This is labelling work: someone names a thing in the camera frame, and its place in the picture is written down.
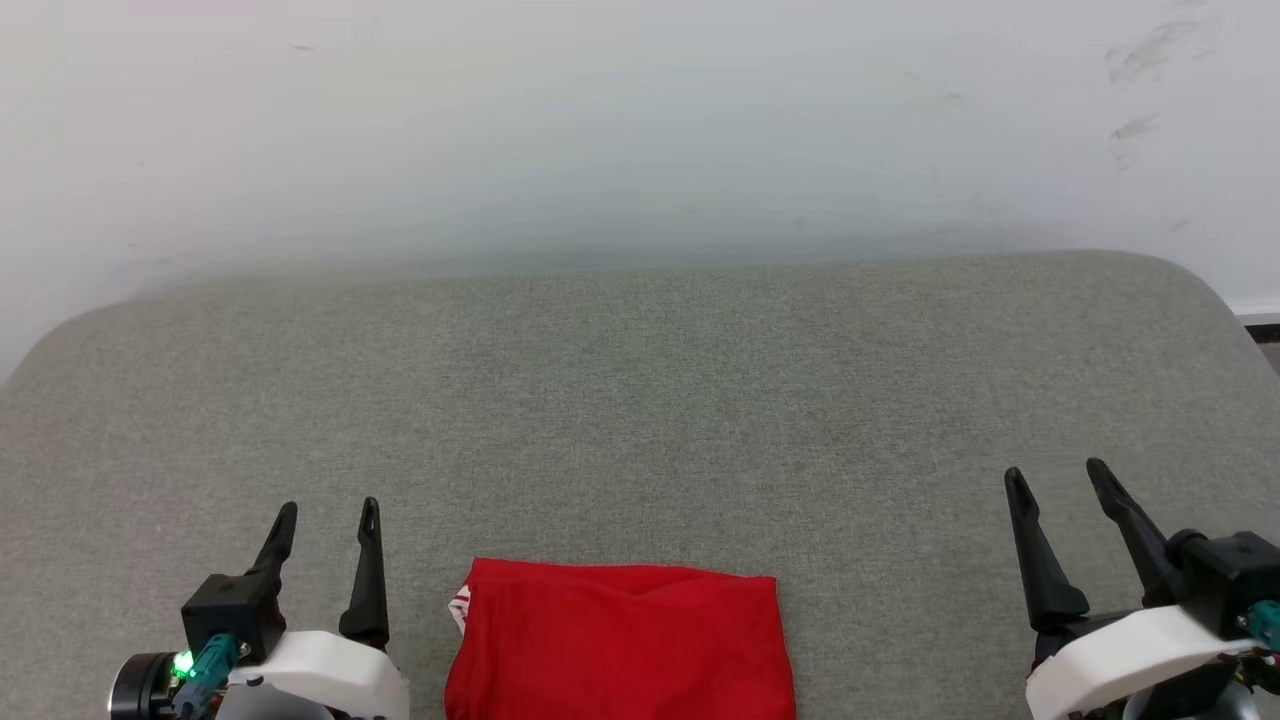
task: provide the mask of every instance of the red fabric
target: red fabric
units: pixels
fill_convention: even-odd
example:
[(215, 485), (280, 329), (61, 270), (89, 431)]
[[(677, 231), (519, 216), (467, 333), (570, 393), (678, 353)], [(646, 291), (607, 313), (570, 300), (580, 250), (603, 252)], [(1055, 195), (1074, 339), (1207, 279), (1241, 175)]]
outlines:
[(794, 720), (773, 578), (476, 559), (449, 720)]

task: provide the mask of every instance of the gray fabric surface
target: gray fabric surface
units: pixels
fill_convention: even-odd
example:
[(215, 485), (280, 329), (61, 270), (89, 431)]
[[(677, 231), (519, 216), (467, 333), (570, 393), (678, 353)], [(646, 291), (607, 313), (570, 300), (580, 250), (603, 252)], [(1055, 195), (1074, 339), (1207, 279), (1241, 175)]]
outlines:
[(365, 495), (416, 716), (476, 555), (780, 579), (804, 717), (1024, 717), (1020, 465), (1096, 610), (1139, 587), (1084, 474), (1166, 530), (1280, 539), (1280, 379), (1228, 309), (1110, 252), (581, 273), (152, 299), (0, 391), (9, 717), (101, 716), (179, 605), (301, 519), (293, 628), (335, 629)]
[(1262, 351), (1262, 355), (1267, 359), (1267, 363), (1271, 363), (1271, 366), (1275, 369), (1275, 372), (1280, 373), (1280, 343), (1260, 345), (1258, 350)]

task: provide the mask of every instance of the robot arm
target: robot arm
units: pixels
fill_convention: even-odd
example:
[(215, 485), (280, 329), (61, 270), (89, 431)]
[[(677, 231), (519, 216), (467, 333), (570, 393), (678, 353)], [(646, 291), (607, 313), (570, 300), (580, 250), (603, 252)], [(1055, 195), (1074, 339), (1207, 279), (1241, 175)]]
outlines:
[(1021, 471), (1005, 491), (1037, 632), (1027, 702), (1036, 720), (1257, 717), (1253, 688), (1280, 693), (1280, 548), (1253, 533), (1208, 539), (1156, 528), (1101, 460), (1087, 465), (1143, 582), (1143, 610), (1089, 616), (1039, 527)]
[(297, 505), (285, 503), (243, 575), (210, 575), (182, 609), (188, 648), (136, 655), (111, 688), (111, 720), (408, 719), (389, 639), (378, 501), (365, 500), (351, 606), (338, 632), (287, 632), (280, 568)]

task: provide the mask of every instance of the green led light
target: green led light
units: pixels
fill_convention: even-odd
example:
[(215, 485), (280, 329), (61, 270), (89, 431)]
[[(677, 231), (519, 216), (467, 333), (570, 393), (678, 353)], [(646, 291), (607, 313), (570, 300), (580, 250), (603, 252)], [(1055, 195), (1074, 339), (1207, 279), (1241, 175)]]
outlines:
[(191, 656), (189, 650), (184, 650), (174, 656), (173, 659), (173, 674), (182, 678), (187, 673), (191, 673), (192, 666), (196, 665), (196, 659)]

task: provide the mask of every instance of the folded red towel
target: folded red towel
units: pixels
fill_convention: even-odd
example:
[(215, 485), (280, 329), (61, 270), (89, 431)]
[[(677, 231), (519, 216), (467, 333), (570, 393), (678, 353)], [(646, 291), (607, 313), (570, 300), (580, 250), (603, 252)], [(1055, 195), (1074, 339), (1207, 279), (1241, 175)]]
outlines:
[(466, 587), (449, 720), (796, 715), (773, 578), (477, 557)]

